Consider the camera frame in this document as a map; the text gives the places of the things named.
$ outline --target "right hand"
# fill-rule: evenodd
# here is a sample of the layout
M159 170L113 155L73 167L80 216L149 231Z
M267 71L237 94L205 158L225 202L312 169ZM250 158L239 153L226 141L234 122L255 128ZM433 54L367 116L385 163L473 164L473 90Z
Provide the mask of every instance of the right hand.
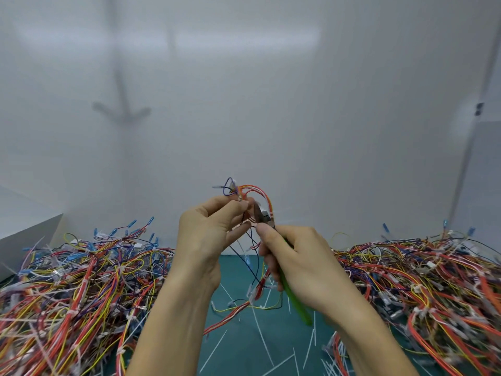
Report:
M329 316L335 323L366 301L332 253L327 241L311 227L259 223L260 256L279 282L279 266L294 294L306 305ZM294 247L292 249L284 238Z

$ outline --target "forearm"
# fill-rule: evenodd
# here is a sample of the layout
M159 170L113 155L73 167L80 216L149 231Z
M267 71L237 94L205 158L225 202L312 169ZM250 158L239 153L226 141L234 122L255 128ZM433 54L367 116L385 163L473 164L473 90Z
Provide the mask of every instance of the forearm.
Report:
M337 322L356 375L418 374L384 322L363 298L354 298L350 314L337 319L328 316Z
M127 376L196 374L212 289L183 277L167 277L146 320Z

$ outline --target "hand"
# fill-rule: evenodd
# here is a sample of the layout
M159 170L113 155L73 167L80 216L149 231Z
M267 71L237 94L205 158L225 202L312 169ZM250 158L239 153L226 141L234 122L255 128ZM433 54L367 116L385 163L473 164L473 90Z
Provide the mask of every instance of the hand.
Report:
M327 241L314 228L277 226L277 230L264 223L256 227L262 241L259 254L264 256L275 280L280 280L280 266L296 296L335 323L350 314L352 302L360 302L361 298L367 304ZM283 290L281 281L278 282L278 290Z
M250 216L254 200L236 199L216 196L181 215L171 275L190 276L195 282L208 285L212 292L216 290L221 281L217 259L251 227L249 221L240 224Z

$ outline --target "left hand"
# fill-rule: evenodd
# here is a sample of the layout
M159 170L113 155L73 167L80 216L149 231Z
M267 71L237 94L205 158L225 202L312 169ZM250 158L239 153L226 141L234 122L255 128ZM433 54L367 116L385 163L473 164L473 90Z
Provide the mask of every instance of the left hand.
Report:
M249 218L254 200L236 199L216 196L181 215L170 275L188 277L199 285L208 284L212 292L216 290L221 281L217 259L251 227L249 221L240 224Z

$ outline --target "fingernail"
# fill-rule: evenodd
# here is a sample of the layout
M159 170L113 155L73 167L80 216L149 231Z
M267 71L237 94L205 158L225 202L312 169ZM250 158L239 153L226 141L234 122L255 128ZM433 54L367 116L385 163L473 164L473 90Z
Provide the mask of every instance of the fingernail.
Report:
M256 227L255 227L255 231L258 233L259 236L265 234L266 232L268 232L268 230L271 230L272 228L267 225L266 223L259 223Z

